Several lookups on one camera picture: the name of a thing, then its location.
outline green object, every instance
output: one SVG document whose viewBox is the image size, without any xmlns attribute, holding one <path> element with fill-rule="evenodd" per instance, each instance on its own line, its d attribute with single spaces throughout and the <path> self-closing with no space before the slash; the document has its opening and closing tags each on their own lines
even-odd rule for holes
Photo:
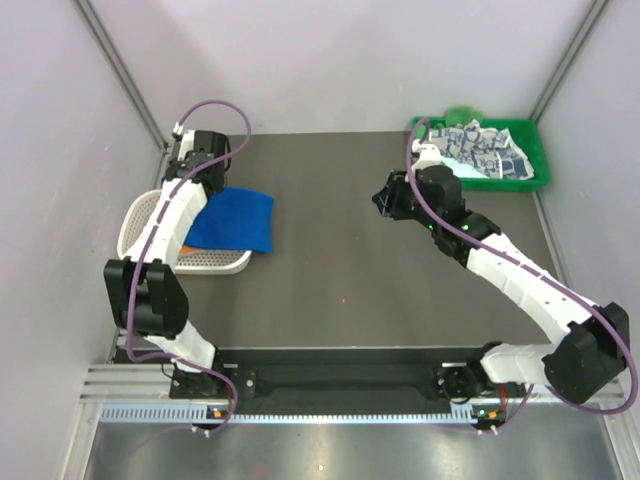
<svg viewBox="0 0 640 480">
<path fill-rule="evenodd" d="M 478 122 L 482 123 L 484 114 L 473 107 L 451 107 L 444 114 L 444 118 L 444 124 L 447 127 L 455 127 L 457 125 L 468 125 L 471 120 L 478 120 Z"/>
<path fill-rule="evenodd" d="M 415 125 L 422 117 L 413 119 L 411 125 Z M 445 123 L 443 117 L 430 117 L 431 125 Z M 533 167 L 534 177 L 529 180 L 514 180 L 511 178 L 461 178 L 462 188 L 465 190 L 485 190 L 497 192 L 535 192 L 540 187 L 551 181 L 547 159 L 544 155 L 540 135 L 536 124 L 525 118 L 486 118 L 480 124 L 481 127 L 508 128 L 511 138 L 527 154 Z M 424 127 L 418 130 L 416 138 L 422 138 Z"/>
</svg>

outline metal floor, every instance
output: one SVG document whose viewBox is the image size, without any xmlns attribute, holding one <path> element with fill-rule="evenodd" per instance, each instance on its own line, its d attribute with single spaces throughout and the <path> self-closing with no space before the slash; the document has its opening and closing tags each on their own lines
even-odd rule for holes
<svg viewBox="0 0 640 480">
<path fill-rule="evenodd" d="M 161 425 L 101 424 L 96 445 L 117 464 Z M 85 480 L 389 480 L 621 478 L 602 419 L 529 405 L 504 433 L 477 437 L 429 425 L 237 425 L 205 440 L 158 438 L 117 470 L 96 455 Z"/>
<path fill-rule="evenodd" d="M 275 198 L 275 252 L 253 255 L 237 275 L 180 277 L 202 335 L 221 347 L 544 342 L 532 320 L 438 252 L 417 222 L 378 214 L 371 196 L 403 168 L 405 141 L 402 132 L 254 137 L 233 160 L 229 184 Z M 532 195 L 465 195 L 553 271 Z"/>
</svg>

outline black bracket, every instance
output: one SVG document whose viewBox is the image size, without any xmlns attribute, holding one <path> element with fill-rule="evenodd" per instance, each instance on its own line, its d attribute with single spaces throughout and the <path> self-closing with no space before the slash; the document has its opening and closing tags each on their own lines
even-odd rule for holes
<svg viewBox="0 0 640 480">
<path fill-rule="evenodd" d="M 238 389 L 238 398 L 248 400 L 253 398 L 256 392 L 256 370 L 250 368 L 224 368 L 216 353 L 212 370 L 220 372 L 233 382 Z M 169 398 L 173 399 L 208 399 L 227 398 L 230 392 L 225 388 L 225 383 L 212 375 L 204 372 L 185 372 L 179 368 L 173 370 Z"/>
<path fill-rule="evenodd" d="M 226 135 L 218 132 L 197 130 L 193 137 L 193 149 L 187 152 L 185 158 L 177 158 L 177 152 L 174 150 L 165 172 L 165 179 L 170 181 L 175 178 L 184 178 L 200 165 L 228 153 L 229 149 L 229 138 Z M 226 185 L 225 171 L 227 169 L 228 167 L 225 167 L 223 162 L 216 163 L 198 172 L 191 181 L 193 183 L 201 183 L 207 198 L 210 198 L 212 195 L 224 190 Z"/>
<path fill-rule="evenodd" d="M 129 292 L 135 266 L 136 263 L 127 257 L 109 260 L 104 267 L 113 319 L 120 328 L 127 328 Z M 189 318 L 189 302 L 171 267 L 159 260 L 145 263 L 136 288 L 135 333 L 174 340 Z"/>
<path fill-rule="evenodd" d="M 466 266 L 469 250 L 473 247 L 457 235 L 443 229 L 424 211 L 405 176 L 405 171 L 392 171 L 384 188 L 373 196 L 373 203 L 385 217 L 394 220 L 416 220 L 427 227 L 431 230 L 431 237 L 438 249 L 462 266 Z M 500 227 L 495 223 L 484 215 L 466 208 L 460 179 L 449 167 L 435 165 L 418 170 L 416 181 L 429 206 L 440 218 L 457 229 L 477 240 L 483 240 L 494 233 L 500 234 Z"/>
<path fill-rule="evenodd" d="M 595 307 L 629 346 L 629 315 L 615 303 Z M 594 317 L 569 325 L 555 352 L 542 359 L 551 386 L 565 399 L 582 404 L 626 367 L 622 352 Z"/>
<path fill-rule="evenodd" d="M 498 396 L 499 385 L 491 382 L 480 361 L 489 350 L 500 343 L 502 342 L 491 342 L 475 349 L 465 362 L 451 366 L 439 366 L 434 371 L 434 378 L 436 379 L 436 388 L 442 396 L 449 401 L 454 397 L 471 399 Z M 522 397 L 525 394 L 523 385 L 505 383 L 501 386 L 507 389 L 511 398 Z"/>
</svg>

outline dark table surface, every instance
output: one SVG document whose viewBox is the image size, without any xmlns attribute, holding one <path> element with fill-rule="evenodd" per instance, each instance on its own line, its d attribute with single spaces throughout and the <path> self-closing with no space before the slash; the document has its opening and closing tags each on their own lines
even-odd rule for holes
<svg viewBox="0 0 640 480">
<path fill-rule="evenodd" d="M 224 347 L 471 346 L 546 337 L 485 280 L 441 254 L 371 196 L 402 168 L 406 134 L 264 135 L 229 185 L 275 198 L 275 252 L 232 276 L 181 276 L 191 321 Z M 467 192 L 543 268 L 553 266 L 530 194 Z"/>
</svg>

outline cable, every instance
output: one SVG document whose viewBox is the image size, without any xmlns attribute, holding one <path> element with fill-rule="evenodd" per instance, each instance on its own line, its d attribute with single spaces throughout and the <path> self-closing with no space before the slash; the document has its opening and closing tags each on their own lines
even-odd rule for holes
<svg viewBox="0 0 640 480">
<path fill-rule="evenodd" d="M 169 380 L 173 381 L 173 377 L 171 375 L 169 375 L 165 370 L 164 370 L 164 363 L 160 364 L 160 370 L 162 370 L 162 374 L 167 377 Z"/>
<path fill-rule="evenodd" d="M 502 411 L 506 414 L 507 407 L 509 406 L 509 397 L 507 395 L 507 389 L 504 385 L 500 385 L 498 390 L 500 392 L 500 407 L 502 408 Z"/>
<path fill-rule="evenodd" d="M 189 116 L 195 112 L 197 109 L 204 107 L 205 105 L 223 105 L 226 107 L 231 108 L 232 110 L 235 110 L 244 120 L 245 126 L 247 128 L 247 134 L 244 138 L 244 140 L 242 141 L 242 143 L 240 144 L 240 146 L 238 148 L 236 148 L 233 152 L 227 152 L 224 155 L 214 158 L 208 162 L 203 163 L 202 165 L 196 167 L 195 169 L 193 169 L 191 172 L 189 172 L 187 175 L 185 175 L 179 182 L 178 184 L 174 187 L 174 189 L 171 191 L 171 193 L 169 194 L 169 199 L 167 201 L 165 201 L 164 205 L 162 206 L 162 209 L 160 210 L 160 213 L 158 214 L 158 217 L 156 218 L 156 225 L 151 229 L 151 232 L 149 234 L 149 237 L 147 238 L 147 241 L 144 244 L 144 247 L 142 248 L 142 252 L 140 254 L 140 258 L 138 259 L 138 261 L 136 262 L 136 266 L 133 270 L 133 276 L 131 278 L 131 289 L 129 291 L 129 303 L 127 305 L 127 328 L 126 328 L 126 344 L 125 344 L 125 349 L 127 352 L 127 356 L 129 357 L 129 360 L 131 360 L 134 363 L 140 363 L 140 362 L 145 362 L 147 360 L 153 360 L 153 359 L 157 359 L 157 358 L 167 358 L 169 360 L 175 360 L 176 362 L 180 362 L 183 365 L 186 365 L 188 367 L 194 368 L 196 370 L 200 370 L 203 373 L 207 373 L 213 377 L 216 377 L 220 380 L 222 380 L 227 387 L 230 390 L 230 394 L 231 394 L 231 405 L 229 406 L 229 411 L 227 412 L 227 415 L 225 417 L 225 419 L 223 420 L 222 423 L 220 423 L 215 429 L 211 430 L 211 434 L 216 434 L 221 432 L 222 430 L 224 430 L 228 425 L 229 425 L 229 421 L 231 420 L 231 418 L 233 417 L 233 414 L 236 411 L 236 407 L 238 405 L 238 389 L 236 388 L 236 386 L 233 384 L 233 382 L 224 374 L 220 373 L 220 372 L 216 372 L 215 370 L 212 370 L 210 368 L 205 368 L 202 367 L 200 365 L 197 365 L 195 363 L 189 362 L 187 360 L 184 360 L 182 358 L 177 357 L 176 355 L 172 355 L 169 353 L 164 353 L 164 352 L 153 352 L 153 353 L 148 353 L 145 355 L 140 355 L 140 356 L 136 356 L 134 350 L 133 350 L 133 320 L 134 320 L 134 311 L 135 311 L 135 305 L 136 305 L 136 296 L 137 296 L 137 286 L 138 283 L 140 281 L 140 274 L 142 272 L 142 266 L 144 264 L 144 260 L 145 257 L 147 256 L 147 252 L 149 251 L 149 248 L 151 247 L 151 244 L 153 243 L 153 239 L 156 236 L 156 233 L 158 231 L 158 224 L 162 221 L 162 219 L 164 218 L 164 215 L 166 214 L 168 208 L 169 208 L 169 204 L 171 203 L 171 200 L 175 197 L 175 195 L 178 193 L 178 191 L 180 190 L 180 188 L 182 188 L 182 186 L 187 183 L 190 179 L 192 179 L 195 175 L 197 175 L 198 173 L 200 173 L 201 171 L 211 167 L 212 165 L 215 165 L 216 163 L 219 162 L 223 162 L 227 159 L 230 159 L 231 157 L 233 157 L 234 155 L 240 153 L 249 143 L 249 139 L 251 138 L 251 123 L 249 122 L 249 118 L 247 117 L 247 115 L 236 105 L 234 105 L 231 102 L 226 102 L 224 100 L 205 100 L 203 102 L 197 103 L 195 104 L 193 107 L 191 107 L 189 110 L 187 110 L 187 112 L 180 118 L 180 120 L 178 121 L 178 124 L 180 126 L 182 126 L 184 124 L 184 122 L 187 120 L 187 118 L 189 118 Z M 140 450 L 142 447 L 144 447 L 145 445 L 147 445 L 148 443 L 152 442 L 153 440 L 155 440 L 158 437 L 161 437 L 162 435 L 164 435 L 165 433 L 169 433 L 175 430 L 186 430 L 189 429 L 191 430 L 192 427 L 191 426 L 187 426 L 187 425 L 179 425 L 179 426 L 172 426 L 169 427 L 165 430 L 161 430 L 160 432 L 157 432 L 156 434 L 150 436 L 148 439 L 144 440 L 140 445 L 136 446 L 136 448 L 131 451 L 124 459 L 122 459 L 120 462 L 118 462 L 116 464 L 116 466 L 114 468 L 118 468 L 120 467 L 123 463 L 125 463 L 127 460 L 129 460 L 133 454 L 135 454 L 138 450 Z M 104 455 L 101 454 L 101 458 L 103 460 L 103 464 L 105 464 L 105 467 L 109 468 L 107 463 L 104 461 Z"/>
<path fill-rule="evenodd" d="M 624 343 L 624 340 L 622 340 L 622 338 L 620 337 L 618 332 L 616 332 L 615 328 L 613 328 L 609 324 L 607 319 L 600 312 L 598 312 L 595 308 L 593 308 L 592 305 L 589 305 L 580 296 L 578 296 L 577 294 L 575 294 L 574 292 L 569 290 L 564 285 L 558 283 L 556 280 L 554 280 L 552 278 L 549 278 L 549 277 L 546 277 L 542 272 L 539 272 L 539 271 L 535 270 L 534 268 L 531 268 L 528 265 L 521 263 L 519 260 L 516 260 L 515 258 L 510 257 L 509 255 L 507 255 L 505 253 L 502 253 L 501 251 L 496 250 L 495 248 L 490 247 L 489 245 L 485 245 L 481 241 L 473 238 L 470 235 L 467 235 L 463 231 L 458 230 L 456 227 L 454 227 L 453 225 L 448 223 L 446 220 L 444 220 L 443 218 L 438 216 L 438 214 L 426 202 L 426 200 L 424 199 L 424 197 L 420 193 L 420 189 L 418 188 L 418 183 L 416 181 L 416 174 L 411 168 L 411 165 L 412 165 L 412 155 L 411 154 L 412 154 L 413 141 L 416 139 L 416 135 L 418 133 L 418 130 L 420 129 L 420 127 L 425 125 L 428 121 L 429 121 L 429 119 L 427 117 L 425 117 L 425 118 L 420 119 L 420 121 L 415 124 L 415 126 L 413 127 L 413 130 L 411 131 L 411 134 L 409 135 L 409 141 L 407 142 L 407 149 L 406 149 L 406 155 L 405 155 L 406 168 L 407 168 L 407 173 L 408 173 L 408 178 L 409 178 L 409 184 L 411 185 L 411 190 L 413 191 L 413 194 L 415 195 L 416 200 L 418 201 L 420 206 L 433 219 L 433 221 L 435 221 L 438 225 L 440 225 L 446 231 L 452 233 L 453 235 L 456 235 L 458 238 L 464 240 L 465 242 L 469 243 L 470 245 L 472 245 L 472 246 L 474 246 L 476 248 L 484 248 L 485 250 L 487 250 L 487 251 L 493 253 L 494 255 L 496 255 L 497 257 L 500 257 L 501 259 L 503 259 L 503 260 L 505 260 L 505 261 L 507 261 L 509 263 L 512 263 L 513 265 L 516 265 L 516 266 L 522 268 L 527 273 L 529 273 L 531 275 L 534 275 L 541 282 L 544 282 L 547 285 L 551 286 L 552 288 L 554 288 L 558 292 L 562 293 L 562 295 L 564 295 L 565 297 L 573 300 L 575 303 L 577 303 L 582 308 L 584 308 L 587 312 L 589 312 L 602 325 L 602 327 L 607 331 L 607 333 L 609 335 L 611 335 L 611 338 L 614 340 L 614 342 L 616 343 L 617 347 L 620 349 L 620 351 L 622 352 L 622 355 L 624 356 L 624 359 L 625 359 L 625 361 L 627 363 L 627 366 L 629 367 L 629 373 L 631 375 L 631 390 L 629 392 L 629 396 L 627 397 L 627 399 L 625 400 L 625 402 L 622 405 L 620 405 L 620 406 L 618 406 L 616 408 L 598 409 L 598 408 L 585 407 L 584 405 L 578 405 L 576 403 L 573 403 L 573 402 L 570 402 L 570 401 L 566 400 L 565 398 L 562 398 L 553 389 L 550 389 L 550 391 L 551 391 L 551 393 L 556 395 L 558 398 L 560 398 L 560 400 L 562 400 L 567 405 L 570 405 L 570 406 L 572 406 L 572 407 L 574 407 L 574 408 L 576 408 L 578 410 L 581 410 L 583 412 L 598 413 L 598 414 L 602 414 L 602 415 L 614 415 L 614 414 L 617 414 L 617 413 L 622 413 L 622 412 L 627 411 L 629 408 L 631 408 L 631 406 L 636 401 L 636 398 L 638 396 L 638 370 L 636 368 L 635 361 L 633 360 L 633 357 L 631 356 L 631 352 L 629 351 L 629 348 Z M 528 397 L 525 396 L 525 399 L 518 406 L 518 409 L 520 409 L 526 403 L 527 399 L 528 399 Z"/>
<path fill-rule="evenodd" d="M 527 389 L 527 393 L 525 393 L 524 397 L 522 397 L 522 401 L 518 404 L 518 406 L 513 411 L 511 416 L 507 418 L 502 425 L 500 425 L 499 427 L 496 427 L 496 432 L 500 432 L 504 430 L 507 427 L 507 425 L 510 425 L 511 423 L 513 423 L 513 421 L 520 416 L 520 414 L 522 413 L 522 410 L 524 410 L 524 406 L 527 404 L 527 402 L 531 398 L 531 394 L 533 393 L 533 387 L 534 387 L 533 385 L 529 385 L 529 388 Z"/>
<path fill-rule="evenodd" d="M 226 137 L 227 141 L 226 141 L 226 152 L 225 153 L 229 153 L 231 151 L 231 142 L 229 142 L 229 137 Z M 227 160 L 227 165 L 224 167 L 224 171 L 228 172 L 229 169 L 231 168 L 231 160 L 233 160 L 231 157 L 229 157 L 229 160 Z"/>
</svg>

